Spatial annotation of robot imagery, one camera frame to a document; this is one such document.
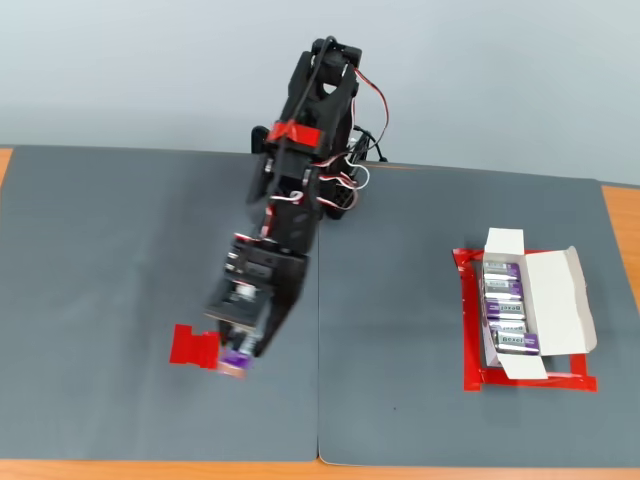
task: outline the box lid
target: box lid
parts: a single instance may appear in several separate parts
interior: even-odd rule
[[[540,355],[587,353],[597,343],[574,247],[526,255]]]
[[[490,228],[485,253],[524,255],[524,232],[511,228]]]
[[[512,380],[544,380],[548,378],[542,357],[537,355],[498,353],[498,360],[507,377]]]

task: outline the black cable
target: black cable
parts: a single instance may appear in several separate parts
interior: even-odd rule
[[[376,150],[378,152],[378,157],[380,157],[379,158],[380,162],[388,162],[389,161],[389,160],[387,160],[387,157],[382,155],[382,151],[380,150],[380,145],[378,145],[378,142],[376,141],[376,138],[373,135],[371,135],[371,132],[369,132],[368,130],[365,130],[364,128],[362,128],[362,127],[360,127],[358,125],[354,125],[353,129],[356,132],[362,133],[365,137],[367,137],[369,140],[371,140],[373,142],[373,146],[376,147]]]

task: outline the red piece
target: red piece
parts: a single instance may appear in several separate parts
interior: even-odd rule
[[[290,120],[287,123],[276,122],[267,136],[267,141],[275,142],[282,136],[286,136],[289,140],[296,143],[316,148],[320,144],[322,130],[300,125],[299,123],[295,123],[293,120]]]
[[[218,332],[204,332],[193,335],[193,327],[177,324],[173,331],[173,345],[169,363],[198,365],[200,368],[218,368]]]
[[[527,250],[538,253],[542,250]],[[589,375],[585,354],[569,355],[571,372],[547,372],[546,380],[511,380],[501,368],[487,368],[482,365],[480,345],[480,292],[473,261],[482,261],[484,250],[458,248],[453,258],[458,266],[462,282],[462,326],[464,343],[464,391],[479,392],[482,385],[503,385],[508,387],[542,387],[598,392],[596,377]]]

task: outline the white wire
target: white wire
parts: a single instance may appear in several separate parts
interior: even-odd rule
[[[235,236],[247,242],[252,242],[254,240],[249,235],[243,235],[242,233],[236,233]]]
[[[372,148],[374,148],[378,143],[380,143],[380,141],[382,140],[382,137],[384,136],[385,132],[387,131],[387,127],[389,126],[389,106],[387,105],[387,100],[386,98],[384,98],[384,94],[382,93],[382,91],[376,87],[373,83],[371,83],[371,81],[366,78],[362,72],[360,72],[360,70],[358,70],[357,68],[355,69],[356,75],[358,76],[358,78],[360,80],[362,80],[364,83],[366,83],[369,87],[371,87],[371,89],[373,91],[375,91],[378,94],[378,97],[380,98],[380,100],[382,101],[382,105],[384,106],[384,117],[385,117],[385,121],[384,121],[384,127],[382,127],[382,132],[380,132],[380,135],[378,136],[378,139],[373,143],[373,145],[371,145],[367,150],[371,150]]]
[[[356,203],[358,202],[358,192],[357,190],[353,191],[353,201],[351,202],[351,205],[349,205],[348,207],[341,207],[340,205],[338,205],[337,203],[332,202],[331,200],[327,200],[325,198],[322,197],[317,197],[316,198],[318,200],[318,202],[320,203],[324,203],[325,205],[329,205],[333,208],[337,208],[339,210],[351,210],[353,207],[356,206]]]
[[[362,190],[364,187],[366,187],[369,184],[369,180],[371,179],[371,174],[369,173],[369,169],[367,167],[365,167],[364,165],[359,165],[357,163],[351,163],[349,160],[347,160],[347,158],[345,157],[344,159],[345,162],[347,162],[347,165],[349,165],[352,168],[360,168],[362,170],[364,170],[364,173],[367,174],[367,180],[360,185],[359,187],[356,188],[356,190]]]
[[[339,153],[338,155],[334,155],[333,157],[329,157],[324,162],[314,163],[313,166],[314,167],[328,167],[329,165],[331,165],[336,160],[336,158],[340,158],[342,155],[346,155],[347,153],[349,153],[349,152],[347,151],[347,152]]]
[[[321,181],[323,182],[330,182],[332,180],[337,180],[340,185],[342,185],[345,188],[348,188],[349,190],[357,190],[356,186],[354,185],[353,181],[348,177],[345,176],[343,177],[335,177],[335,176],[323,176],[321,175],[320,177]]]
[[[299,201],[304,194],[298,190],[294,190],[291,192],[289,197],[281,197],[279,195],[271,195],[271,200],[282,200],[284,202],[297,202]]]
[[[351,136],[351,131],[355,126],[356,126],[356,97],[353,97],[351,99],[351,128],[349,129],[349,136]]]

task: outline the red tape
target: red tape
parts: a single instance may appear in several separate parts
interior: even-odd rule
[[[541,250],[527,250],[537,253]],[[569,355],[570,372],[547,372],[546,380],[511,380],[501,368],[487,368],[482,365],[482,339],[480,335],[480,292],[476,280],[473,261],[482,261],[484,250],[458,248],[453,258],[458,266],[462,284],[462,327],[464,354],[465,392],[479,392],[483,385],[502,385],[507,387],[540,387],[598,392],[598,381],[589,375],[585,354]]]
[[[218,332],[204,332],[194,335],[190,325],[177,324],[173,331],[173,345],[169,363],[176,365],[193,364],[200,368],[218,368]]]

